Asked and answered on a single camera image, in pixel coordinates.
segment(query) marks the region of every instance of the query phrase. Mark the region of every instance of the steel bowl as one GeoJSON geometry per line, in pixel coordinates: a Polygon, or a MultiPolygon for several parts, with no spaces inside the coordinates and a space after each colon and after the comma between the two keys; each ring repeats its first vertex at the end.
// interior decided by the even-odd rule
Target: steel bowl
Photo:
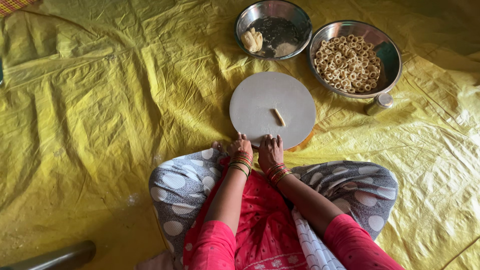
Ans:
{"type": "Polygon", "coordinates": [[[240,48],[253,57],[264,60],[283,60],[299,54],[307,47],[312,37],[312,23],[307,13],[293,3],[283,0],[263,0],[240,12],[234,24],[234,36],[240,48]],[[264,20],[273,18],[274,23],[268,27],[269,23],[263,23],[261,20],[256,21],[262,18],[264,20]],[[298,35],[296,35],[295,41],[292,41],[292,34],[289,33],[289,29],[286,27],[283,29],[282,25],[276,24],[278,21],[275,20],[278,18],[287,20],[296,28],[298,35]],[[255,29],[262,33],[264,39],[262,49],[256,53],[245,49],[240,39],[240,36],[253,26],[262,27],[262,29],[257,29],[257,27],[255,29]],[[288,55],[275,57],[272,52],[274,53],[274,49],[285,42],[295,42],[296,50],[288,55]]]}
{"type": "Polygon", "coordinates": [[[349,98],[374,98],[380,93],[386,93],[395,86],[402,74],[402,57],[397,45],[382,30],[363,22],[344,20],[332,22],[320,27],[308,44],[307,52],[309,54],[308,65],[317,80],[328,90],[349,98]],[[315,53],[320,48],[320,42],[322,42],[322,40],[329,41],[334,37],[348,36],[350,34],[356,37],[362,36],[366,42],[372,43],[375,46],[373,50],[381,60],[381,71],[377,81],[377,87],[368,92],[345,93],[333,88],[320,77],[313,63],[315,53]]]}

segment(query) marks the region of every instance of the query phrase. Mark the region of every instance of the white rolling board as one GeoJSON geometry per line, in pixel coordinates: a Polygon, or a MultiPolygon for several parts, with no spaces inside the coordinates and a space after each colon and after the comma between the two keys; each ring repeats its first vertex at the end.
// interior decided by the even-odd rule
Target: white rolling board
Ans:
{"type": "Polygon", "coordinates": [[[230,100],[230,119],[258,147],[262,136],[280,134],[283,148],[292,148],[312,131],[316,109],[307,88],[292,76],[260,72],[243,80],[230,100]],[[275,114],[280,112],[286,126],[275,114]]]}

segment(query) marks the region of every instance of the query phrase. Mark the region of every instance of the leg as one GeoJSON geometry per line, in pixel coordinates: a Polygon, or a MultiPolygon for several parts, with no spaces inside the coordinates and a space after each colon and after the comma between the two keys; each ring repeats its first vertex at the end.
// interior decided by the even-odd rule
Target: leg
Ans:
{"type": "Polygon", "coordinates": [[[212,147],[215,149],[168,160],[150,175],[150,195],[176,265],[182,261],[187,230],[195,226],[200,208],[222,175],[218,161],[225,154],[219,143],[214,142],[212,147]]]}
{"type": "Polygon", "coordinates": [[[371,162],[331,161],[295,167],[292,172],[353,217],[373,240],[385,225],[398,191],[393,173],[371,162]]]}

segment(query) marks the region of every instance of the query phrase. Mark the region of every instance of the yellow tarpaulin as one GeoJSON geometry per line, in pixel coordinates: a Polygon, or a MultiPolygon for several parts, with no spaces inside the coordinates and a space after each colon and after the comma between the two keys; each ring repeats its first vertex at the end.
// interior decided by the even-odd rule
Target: yellow tarpaulin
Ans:
{"type": "Polygon", "coordinates": [[[277,71],[317,108],[288,166],[391,169],[400,190],[377,243],[406,269],[480,269],[478,1],[294,1],[314,30],[354,19],[398,44],[395,105],[376,117],[322,87],[304,53],[245,54],[233,23],[252,2],[43,0],[0,20],[0,265],[85,239],[97,244],[85,269],[132,269],[164,250],[151,170],[231,140],[235,87],[277,71]]]}

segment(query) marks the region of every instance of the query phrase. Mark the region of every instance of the yellow plastic sheet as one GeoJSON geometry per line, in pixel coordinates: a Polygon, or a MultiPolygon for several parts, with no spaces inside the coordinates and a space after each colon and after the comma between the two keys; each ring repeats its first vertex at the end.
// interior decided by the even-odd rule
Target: yellow plastic sheet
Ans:
{"type": "Polygon", "coordinates": [[[320,86],[304,53],[261,61],[235,43],[253,1],[43,0],[0,21],[0,265],[84,239],[85,269],[131,269],[165,249],[147,188],[163,161],[230,141],[247,76],[299,79],[317,107],[289,166],[365,160],[399,181],[377,243],[406,269],[480,269],[478,1],[295,1],[313,28],[341,19],[400,47],[394,107],[320,86]]]}

